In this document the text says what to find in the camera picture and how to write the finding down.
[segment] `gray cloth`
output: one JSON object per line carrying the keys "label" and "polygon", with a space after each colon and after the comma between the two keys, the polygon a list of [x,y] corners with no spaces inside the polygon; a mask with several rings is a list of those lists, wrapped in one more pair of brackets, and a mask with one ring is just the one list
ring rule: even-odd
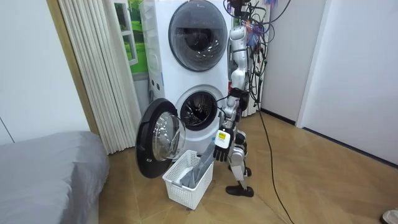
{"label": "gray cloth", "polygon": [[205,175],[207,168],[214,161],[213,151],[215,148],[214,142],[211,142],[206,151],[201,155],[199,163],[190,170],[184,177],[181,178],[181,185],[194,189],[200,179]]}
{"label": "gray cloth", "polygon": [[90,132],[0,146],[0,223],[85,224],[108,170],[101,140]]}

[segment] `gray blanket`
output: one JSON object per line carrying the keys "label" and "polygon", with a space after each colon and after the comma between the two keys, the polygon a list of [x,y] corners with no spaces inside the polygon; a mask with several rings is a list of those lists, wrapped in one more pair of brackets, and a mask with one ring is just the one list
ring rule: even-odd
{"label": "gray blanket", "polygon": [[58,133],[0,146],[0,223],[86,223],[108,175],[100,138]]}

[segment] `curtain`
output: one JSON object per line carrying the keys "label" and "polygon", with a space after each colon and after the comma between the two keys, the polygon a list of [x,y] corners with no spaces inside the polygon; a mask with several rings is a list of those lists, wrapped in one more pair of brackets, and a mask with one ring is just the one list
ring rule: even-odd
{"label": "curtain", "polygon": [[106,152],[133,147],[141,112],[113,2],[58,1]]}
{"label": "curtain", "polygon": [[[256,5],[256,3],[258,2],[258,0],[251,0],[251,4],[254,6],[254,5]],[[264,11],[263,10],[259,10],[259,9],[255,9],[254,10],[254,12],[255,13],[258,13],[259,15],[260,15],[260,17],[262,18],[264,15],[265,15],[265,19],[264,19],[264,22],[268,22],[269,21],[269,19],[270,19],[270,14],[271,14],[271,7],[270,7],[270,5],[265,5],[264,4],[264,2],[265,1],[261,1],[261,2],[259,2],[258,3],[258,7],[263,7],[263,8],[265,8],[266,9],[266,13],[264,13]],[[266,34],[266,36],[265,36],[265,40],[266,40],[266,42],[268,41],[268,35]],[[253,85],[254,86],[256,86],[256,83],[259,83],[259,77],[257,77],[257,76],[255,76],[254,77],[256,80],[253,80]],[[260,92],[260,101],[261,101],[261,98],[262,98],[262,87],[264,86],[264,83],[262,83],[261,84],[262,86],[261,86],[261,92]],[[253,88],[253,91],[256,93],[257,92],[257,87],[254,87]],[[252,99],[251,97],[249,97],[249,103],[248,103],[248,108],[246,109],[246,110],[244,110],[243,111],[243,113],[242,113],[242,116],[249,116],[249,115],[251,115],[251,114],[254,114],[256,111],[258,110],[258,107],[257,107],[257,105],[254,103],[254,99]]]}

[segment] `white laundry basket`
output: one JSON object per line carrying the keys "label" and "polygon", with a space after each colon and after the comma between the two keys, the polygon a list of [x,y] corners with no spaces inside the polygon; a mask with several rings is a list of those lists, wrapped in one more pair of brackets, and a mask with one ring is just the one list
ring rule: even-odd
{"label": "white laundry basket", "polygon": [[180,187],[175,184],[175,181],[181,179],[182,175],[187,172],[188,168],[195,167],[199,163],[199,160],[200,157],[197,157],[197,152],[187,150],[163,175],[169,199],[191,209],[196,209],[201,198],[205,194],[207,187],[213,179],[214,162],[212,162],[209,168],[207,168],[205,175],[203,175],[194,189],[186,186]]}

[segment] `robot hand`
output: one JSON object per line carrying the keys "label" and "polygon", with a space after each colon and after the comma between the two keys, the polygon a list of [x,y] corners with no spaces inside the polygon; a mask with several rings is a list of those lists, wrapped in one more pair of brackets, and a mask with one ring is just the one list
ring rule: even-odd
{"label": "robot hand", "polygon": [[234,132],[232,129],[227,129],[225,127],[220,127],[217,131],[215,140],[215,150],[213,157],[217,161],[226,162],[229,154],[229,149],[233,142]]}

